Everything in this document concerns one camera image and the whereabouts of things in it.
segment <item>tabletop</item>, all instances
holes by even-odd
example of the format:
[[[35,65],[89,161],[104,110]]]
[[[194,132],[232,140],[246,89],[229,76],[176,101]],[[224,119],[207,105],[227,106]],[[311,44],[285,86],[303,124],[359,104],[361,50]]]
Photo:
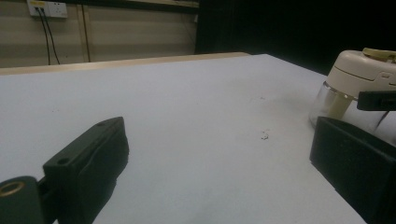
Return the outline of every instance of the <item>tabletop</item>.
[[[129,163],[94,223],[364,223],[309,160],[324,79],[270,55],[0,76],[0,182],[122,116]]]

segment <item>electrical outlet panel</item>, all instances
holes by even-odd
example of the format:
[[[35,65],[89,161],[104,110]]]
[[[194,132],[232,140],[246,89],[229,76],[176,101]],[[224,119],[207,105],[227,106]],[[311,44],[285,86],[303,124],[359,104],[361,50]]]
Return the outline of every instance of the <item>electrical outlet panel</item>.
[[[27,5],[29,7],[30,15],[34,17],[40,16],[35,10],[38,7],[44,9],[44,13],[47,17],[67,18],[67,9],[65,3],[27,0]]]

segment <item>brass ring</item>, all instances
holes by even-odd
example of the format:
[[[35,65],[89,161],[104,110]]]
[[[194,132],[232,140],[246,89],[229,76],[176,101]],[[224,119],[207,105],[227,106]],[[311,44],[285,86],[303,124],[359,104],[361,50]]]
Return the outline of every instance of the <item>brass ring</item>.
[[[0,187],[0,197],[6,197],[23,189],[24,183],[21,181],[11,182]]]

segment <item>white lid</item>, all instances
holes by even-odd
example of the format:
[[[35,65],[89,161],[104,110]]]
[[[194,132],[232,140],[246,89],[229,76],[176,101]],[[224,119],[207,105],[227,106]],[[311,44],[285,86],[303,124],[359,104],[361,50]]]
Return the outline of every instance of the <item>white lid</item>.
[[[396,91],[396,52],[364,49],[340,53],[326,82],[358,98],[360,91]]]

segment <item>beige wall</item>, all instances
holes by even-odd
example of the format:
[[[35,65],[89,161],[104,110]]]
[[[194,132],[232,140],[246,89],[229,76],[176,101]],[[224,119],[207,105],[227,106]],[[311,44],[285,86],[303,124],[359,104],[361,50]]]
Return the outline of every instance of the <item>beige wall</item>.
[[[196,25],[192,15],[84,7],[87,44],[81,9],[67,5],[67,19],[49,19],[61,63],[88,61],[84,59],[88,52],[92,62],[193,54]],[[0,67],[46,64],[40,19],[29,15],[24,0],[1,0]]]

